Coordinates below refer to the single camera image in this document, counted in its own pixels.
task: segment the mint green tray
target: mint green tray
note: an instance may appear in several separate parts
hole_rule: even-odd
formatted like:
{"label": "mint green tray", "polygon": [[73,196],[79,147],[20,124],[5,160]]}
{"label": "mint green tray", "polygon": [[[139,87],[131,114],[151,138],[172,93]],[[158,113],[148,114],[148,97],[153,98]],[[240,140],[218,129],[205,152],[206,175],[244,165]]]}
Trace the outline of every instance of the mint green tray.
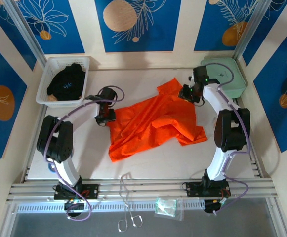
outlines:
{"label": "mint green tray", "polygon": [[[246,89],[246,81],[242,77],[236,61],[232,58],[205,59],[201,62],[201,66],[204,66],[208,63],[221,63],[228,66],[233,71],[235,76],[234,80],[231,83],[224,85],[222,89],[231,99],[239,98],[243,91]],[[232,75],[228,69],[220,65],[208,65],[207,72],[209,78],[216,78],[220,83],[230,81],[232,78]]]}

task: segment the white table surface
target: white table surface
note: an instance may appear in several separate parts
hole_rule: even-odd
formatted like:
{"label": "white table surface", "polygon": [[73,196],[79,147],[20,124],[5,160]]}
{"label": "white table surface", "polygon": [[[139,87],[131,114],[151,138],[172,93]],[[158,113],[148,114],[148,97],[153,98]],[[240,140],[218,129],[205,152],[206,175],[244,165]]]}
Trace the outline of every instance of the white table surface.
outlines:
{"label": "white table surface", "polygon": [[[86,94],[95,95],[107,85],[119,86],[125,92],[125,99],[115,104],[116,109],[157,95],[157,86],[172,78],[181,84],[188,83],[191,73],[192,69],[90,71]],[[71,109],[48,108],[46,115],[61,117]],[[216,149],[213,131],[217,115],[208,102],[196,107],[197,125],[204,127],[208,141],[181,147],[176,139],[171,139],[159,147],[117,162],[112,162],[108,156],[109,128],[96,124],[92,118],[94,111],[95,108],[90,106],[69,119],[74,124],[73,163],[84,179],[119,179],[128,172],[134,179],[201,178],[212,161]],[[254,178],[249,156],[236,156],[227,174],[235,178]],[[27,179],[57,179],[37,150]]]}

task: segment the orange shirt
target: orange shirt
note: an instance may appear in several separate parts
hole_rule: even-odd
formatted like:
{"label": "orange shirt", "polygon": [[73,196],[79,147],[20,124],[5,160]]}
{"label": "orange shirt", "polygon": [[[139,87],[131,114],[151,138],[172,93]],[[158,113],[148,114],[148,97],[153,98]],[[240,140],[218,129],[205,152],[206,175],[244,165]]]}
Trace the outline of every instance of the orange shirt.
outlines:
{"label": "orange shirt", "polygon": [[178,98],[181,88],[174,78],[158,87],[158,96],[115,110],[116,121],[107,124],[112,161],[157,147],[173,137],[182,146],[207,141],[204,129],[196,126],[195,106]]}

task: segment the small plastic bag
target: small plastic bag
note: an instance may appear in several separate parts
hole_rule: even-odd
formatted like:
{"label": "small plastic bag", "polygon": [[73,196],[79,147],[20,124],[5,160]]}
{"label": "small plastic bag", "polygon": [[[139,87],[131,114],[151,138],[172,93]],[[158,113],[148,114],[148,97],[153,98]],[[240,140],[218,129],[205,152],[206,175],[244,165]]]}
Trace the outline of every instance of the small plastic bag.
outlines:
{"label": "small plastic bag", "polygon": [[181,198],[158,197],[155,203],[156,217],[163,217],[171,220],[184,220],[184,203]]}

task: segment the purple cable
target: purple cable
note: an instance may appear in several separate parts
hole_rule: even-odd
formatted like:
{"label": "purple cable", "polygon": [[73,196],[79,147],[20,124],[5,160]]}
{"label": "purple cable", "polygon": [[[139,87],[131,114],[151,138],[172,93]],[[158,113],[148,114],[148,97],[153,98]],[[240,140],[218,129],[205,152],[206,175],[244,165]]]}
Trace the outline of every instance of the purple cable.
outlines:
{"label": "purple cable", "polygon": [[48,140],[47,140],[47,143],[46,143],[46,145],[45,145],[45,149],[44,149],[44,153],[43,153],[43,158],[44,158],[44,160],[45,160],[46,162],[50,163],[50,164],[53,164],[55,173],[58,175],[59,179],[63,182],[63,184],[65,184],[72,192],[74,192],[74,193],[75,193],[76,195],[78,195],[83,201],[85,201],[86,204],[87,204],[88,207],[89,207],[88,215],[87,215],[85,218],[82,218],[82,219],[72,218],[72,217],[69,216],[68,212],[66,212],[67,217],[68,217],[70,220],[73,220],[73,221],[85,221],[85,220],[87,220],[87,219],[91,216],[92,207],[91,207],[91,205],[89,204],[89,202],[87,201],[87,199],[83,197],[82,194],[80,194],[78,191],[76,191],[68,182],[66,182],[66,181],[64,180],[64,178],[60,175],[59,171],[57,170],[54,161],[49,161],[49,160],[47,159],[47,151],[48,151],[48,148],[49,148],[49,146],[50,146],[50,142],[51,142],[51,139],[52,139],[52,136],[53,136],[55,130],[57,129],[57,127],[61,124],[61,122],[62,122],[64,119],[67,119],[70,115],[74,114],[74,113],[75,113],[76,111],[78,111],[79,109],[84,108],[84,107],[86,107],[86,106],[88,106],[88,105],[91,105],[91,104],[94,104],[94,103],[97,103],[97,102],[120,102],[120,101],[122,101],[122,100],[124,99],[124,91],[123,91],[120,87],[115,86],[115,85],[109,85],[109,86],[106,86],[106,87],[117,88],[118,90],[120,90],[120,91],[122,92],[123,97],[122,97],[120,100],[104,100],[104,99],[103,99],[103,100],[90,101],[90,102],[87,102],[87,103],[85,103],[85,104],[83,104],[83,105],[80,105],[80,106],[78,106],[77,108],[73,109],[73,110],[70,111],[67,115],[64,115],[64,116],[56,123],[56,125],[55,125],[54,128],[52,129],[52,131],[51,131],[51,133],[50,133],[50,136],[49,136],[49,138],[48,138]]}
{"label": "purple cable", "polygon": [[243,182],[243,181],[240,181],[240,180],[237,180],[237,179],[234,179],[234,178],[228,177],[228,176],[225,174],[225,171],[226,171],[226,169],[227,169],[227,167],[228,167],[229,162],[231,161],[231,158],[230,158],[230,157],[234,157],[235,155],[238,155],[238,154],[250,154],[250,151],[251,151],[251,142],[250,142],[249,135],[248,135],[248,133],[247,133],[246,127],[245,127],[245,125],[244,125],[244,123],[243,123],[243,121],[242,121],[242,119],[241,119],[241,116],[239,115],[239,113],[238,113],[238,111],[236,110],[236,108],[234,108],[234,106],[230,103],[229,99],[221,92],[221,87],[222,87],[222,86],[224,86],[224,85],[226,85],[226,84],[229,84],[229,83],[231,83],[231,82],[234,80],[234,73],[233,73],[233,71],[232,71],[228,66],[223,65],[223,64],[221,64],[221,63],[208,63],[208,64],[205,65],[205,67],[206,67],[206,66],[209,66],[209,65],[220,65],[220,66],[222,66],[222,67],[225,67],[226,69],[229,70],[229,72],[230,72],[231,75],[232,75],[232,78],[231,78],[230,81],[227,81],[227,82],[225,82],[225,83],[222,83],[222,84],[220,84],[220,85],[218,86],[217,92],[218,92],[218,93],[221,95],[221,97],[228,103],[228,105],[230,106],[230,108],[231,108],[231,109],[234,111],[234,113],[236,114],[236,116],[237,116],[237,118],[238,118],[238,120],[239,120],[239,123],[240,123],[240,125],[241,125],[241,127],[242,127],[242,129],[243,129],[243,131],[244,131],[244,135],[245,135],[245,137],[246,137],[246,143],[247,143],[247,151],[246,151],[246,152],[239,152],[239,151],[232,152],[232,153],[227,157],[226,163],[225,163],[225,165],[222,167],[222,173],[223,173],[223,175],[224,175],[225,178],[230,179],[230,180],[232,180],[232,181],[235,181],[235,182],[238,182],[238,183],[240,183],[240,184],[245,185],[245,186],[246,186],[246,189],[245,189],[245,191],[244,191],[241,195],[239,195],[233,202],[231,202],[230,204],[228,204],[228,205],[222,207],[221,209],[219,209],[218,211],[216,211],[216,212],[214,213],[214,214],[216,215],[216,214],[218,214],[220,211],[222,211],[223,209],[225,209],[226,207],[228,207],[228,206],[233,205],[234,203],[236,203],[238,200],[240,200],[240,198],[242,198],[242,197],[248,192],[249,187],[248,187],[248,184],[247,184],[247,183],[245,183],[245,182]]}

